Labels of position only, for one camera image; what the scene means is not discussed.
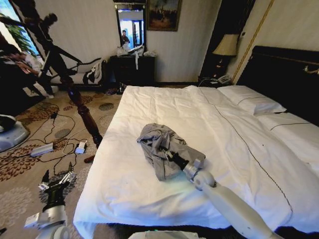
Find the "lamp shade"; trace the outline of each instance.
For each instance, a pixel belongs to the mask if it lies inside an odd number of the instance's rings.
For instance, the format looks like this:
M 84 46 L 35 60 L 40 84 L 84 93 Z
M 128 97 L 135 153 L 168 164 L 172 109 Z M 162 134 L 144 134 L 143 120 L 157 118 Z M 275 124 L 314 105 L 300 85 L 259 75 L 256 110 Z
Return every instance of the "lamp shade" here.
M 238 34 L 225 34 L 217 48 L 213 51 L 215 55 L 236 56 Z

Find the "dark wooden dresser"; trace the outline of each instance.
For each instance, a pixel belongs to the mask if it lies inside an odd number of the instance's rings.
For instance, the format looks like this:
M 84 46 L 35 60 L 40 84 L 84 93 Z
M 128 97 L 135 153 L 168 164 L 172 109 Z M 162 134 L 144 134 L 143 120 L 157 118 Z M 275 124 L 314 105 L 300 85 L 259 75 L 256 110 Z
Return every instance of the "dark wooden dresser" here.
M 130 86 L 154 85 L 155 57 L 140 56 L 139 69 L 136 69 L 135 56 L 111 56 L 110 64 L 114 71 L 116 83 Z

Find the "window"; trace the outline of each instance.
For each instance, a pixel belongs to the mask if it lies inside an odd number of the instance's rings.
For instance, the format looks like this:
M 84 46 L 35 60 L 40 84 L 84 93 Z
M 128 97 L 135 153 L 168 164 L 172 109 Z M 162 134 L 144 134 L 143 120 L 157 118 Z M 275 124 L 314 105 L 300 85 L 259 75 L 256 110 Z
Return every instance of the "window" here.
M 9 0 L 0 0 L 0 14 L 20 21 Z M 6 25 L 0 22 L 0 31 L 8 43 L 42 60 L 34 42 L 23 26 Z

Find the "wall trim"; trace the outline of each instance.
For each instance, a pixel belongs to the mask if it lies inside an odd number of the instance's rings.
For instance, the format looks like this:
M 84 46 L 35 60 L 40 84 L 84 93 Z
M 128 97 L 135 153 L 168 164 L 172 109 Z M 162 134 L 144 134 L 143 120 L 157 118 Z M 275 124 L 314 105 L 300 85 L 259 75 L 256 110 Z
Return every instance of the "wall trim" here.
M 234 83 L 234 80 L 235 80 L 235 78 L 236 78 L 236 76 L 237 76 L 237 74 L 238 74 L 238 72 L 239 72 L 239 70 L 240 70 L 240 68 L 241 68 L 241 66 L 242 66 L 242 64 L 243 64 L 243 62 L 244 62 L 244 60 L 246 59 L 247 54 L 248 54 L 250 48 L 252 47 L 252 45 L 253 45 L 253 43 L 254 43 L 254 41 L 255 41 L 255 39 L 256 39 L 256 37 L 257 37 L 257 35 L 258 35 L 260 29 L 261 29 L 261 27 L 262 27 L 262 25 L 264 24 L 264 21 L 265 21 L 267 15 L 268 15 L 268 13 L 269 13 L 271 7 L 272 7 L 273 4 L 274 4 L 274 1 L 275 1 L 275 0 L 271 0 L 270 3 L 268 4 L 268 7 L 267 7 L 267 9 L 266 9 L 266 11 L 265 11 L 263 17 L 262 17 L 262 19 L 260 20 L 260 22 L 259 22 L 259 24 L 258 24 L 258 27 L 256 28 L 255 33 L 254 33 L 253 37 L 251 38 L 251 40 L 250 40 L 250 42 L 249 42 L 249 44 L 248 44 L 248 46 L 247 46 L 247 48 L 246 48 L 246 51 L 245 51 L 243 57 L 241 58 L 241 60 L 240 60 L 240 62 L 239 62 L 239 64 L 238 64 L 238 66 L 237 66 L 237 68 L 236 68 L 236 71 L 235 71 L 235 73 L 234 73 L 234 75 L 233 75 L 233 78 L 232 78 L 232 83 Z
M 163 86 L 163 85 L 188 85 L 188 86 L 197 86 L 196 81 L 194 82 L 154 82 L 154 86 Z

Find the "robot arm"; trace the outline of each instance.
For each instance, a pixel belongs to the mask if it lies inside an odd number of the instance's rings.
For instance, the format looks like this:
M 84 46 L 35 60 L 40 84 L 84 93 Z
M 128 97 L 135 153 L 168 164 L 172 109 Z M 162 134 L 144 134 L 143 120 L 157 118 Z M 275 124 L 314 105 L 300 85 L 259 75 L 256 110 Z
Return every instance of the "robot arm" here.
M 209 172 L 201 170 L 203 162 L 195 160 L 192 165 L 178 153 L 169 152 L 167 149 L 162 151 L 166 153 L 169 161 L 175 162 L 183 170 L 196 189 L 207 195 L 215 208 L 238 233 L 249 239 L 282 238 L 272 232 L 261 216 L 233 191 L 217 183 Z
M 67 216 L 65 213 L 65 202 L 63 189 L 74 179 L 75 174 L 72 165 L 69 171 L 60 181 L 49 182 L 49 170 L 46 171 L 39 184 L 39 188 L 48 194 L 47 204 L 42 213 L 34 214 L 26 219 L 24 227 L 36 227 L 40 234 L 36 239 L 69 239 L 70 233 L 67 228 Z

